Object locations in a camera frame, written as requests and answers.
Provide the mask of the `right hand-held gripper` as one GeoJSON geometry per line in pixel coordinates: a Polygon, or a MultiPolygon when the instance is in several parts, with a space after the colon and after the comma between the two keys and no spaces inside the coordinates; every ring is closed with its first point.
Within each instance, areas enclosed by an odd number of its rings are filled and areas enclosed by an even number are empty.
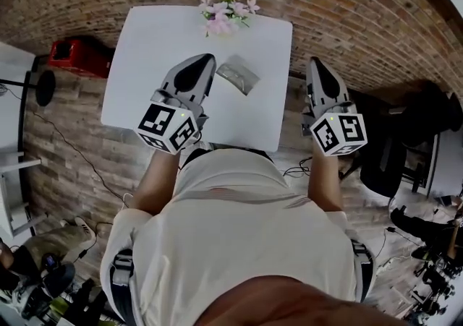
{"type": "Polygon", "coordinates": [[[364,119],[343,79],[316,56],[307,66],[301,128],[325,156],[348,155],[368,143],[364,119]]]}

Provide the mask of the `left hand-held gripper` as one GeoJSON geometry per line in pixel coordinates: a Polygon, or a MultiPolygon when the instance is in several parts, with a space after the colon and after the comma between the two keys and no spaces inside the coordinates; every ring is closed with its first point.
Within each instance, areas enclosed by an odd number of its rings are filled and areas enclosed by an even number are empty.
{"type": "Polygon", "coordinates": [[[148,147],[176,155],[190,141],[200,138],[208,116],[203,101],[216,73],[216,58],[202,53],[172,67],[153,93],[134,128],[148,147]]]}

